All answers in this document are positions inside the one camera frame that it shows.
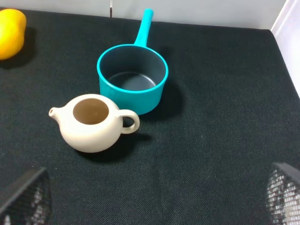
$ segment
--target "teal handle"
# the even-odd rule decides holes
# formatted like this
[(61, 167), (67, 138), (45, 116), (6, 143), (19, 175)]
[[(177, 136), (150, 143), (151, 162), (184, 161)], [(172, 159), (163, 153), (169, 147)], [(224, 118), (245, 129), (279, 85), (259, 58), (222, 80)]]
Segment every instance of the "teal handle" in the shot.
[(146, 47), (153, 14), (154, 13), (152, 9), (147, 8), (145, 10), (139, 32), (135, 40), (135, 45)]

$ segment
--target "table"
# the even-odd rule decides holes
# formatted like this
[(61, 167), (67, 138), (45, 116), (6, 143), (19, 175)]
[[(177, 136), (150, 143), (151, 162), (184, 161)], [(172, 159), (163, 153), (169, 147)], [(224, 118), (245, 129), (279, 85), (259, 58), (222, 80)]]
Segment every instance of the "table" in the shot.
[(25, 45), (0, 62), (0, 189), (46, 167), (52, 224), (267, 224), (271, 164), (300, 168), (300, 102), (269, 30), (153, 22), (170, 73), (137, 133), (83, 154), (51, 107), (99, 93), (96, 62), (139, 21), (23, 10)]

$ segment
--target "white teapot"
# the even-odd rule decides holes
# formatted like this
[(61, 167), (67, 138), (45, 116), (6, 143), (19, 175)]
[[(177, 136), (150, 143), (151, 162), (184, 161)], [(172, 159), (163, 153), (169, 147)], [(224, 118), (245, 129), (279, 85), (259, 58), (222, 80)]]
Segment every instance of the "white teapot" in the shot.
[[(140, 126), (135, 112), (120, 110), (112, 100), (97, 94), (81, 95), (62, 108), (53, 107), (49, 116), (57, 121), (71, 147), (90, 153), (108, 149), (120, 134), (133, 133)], [(134, 124), (123, 127), (123, 117), (132, 118)]]

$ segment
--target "mesh object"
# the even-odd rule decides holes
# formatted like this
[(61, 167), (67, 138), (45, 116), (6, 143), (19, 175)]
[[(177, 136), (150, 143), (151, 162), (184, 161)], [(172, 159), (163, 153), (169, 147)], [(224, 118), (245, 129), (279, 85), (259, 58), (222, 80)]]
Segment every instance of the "mesh object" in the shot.
[(49, 175), (30, 170), (0, 193), (0, 225), (46, 225), (51, 214)]
[(267, 188), (267, 209), (275, 225), (300, 225), (300, 171), (275, 163)]

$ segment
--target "saucepan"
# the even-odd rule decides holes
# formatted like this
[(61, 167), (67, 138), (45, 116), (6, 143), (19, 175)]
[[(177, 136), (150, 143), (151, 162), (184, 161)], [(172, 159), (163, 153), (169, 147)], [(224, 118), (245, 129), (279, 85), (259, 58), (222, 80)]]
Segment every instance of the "saucepan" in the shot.
[(109, 48), (98, 59), (100, 94), (141, 115), (159, 103), (168, 77), (164, 58), (147, 47), (153, 11), (146, 9), (134, 44)]

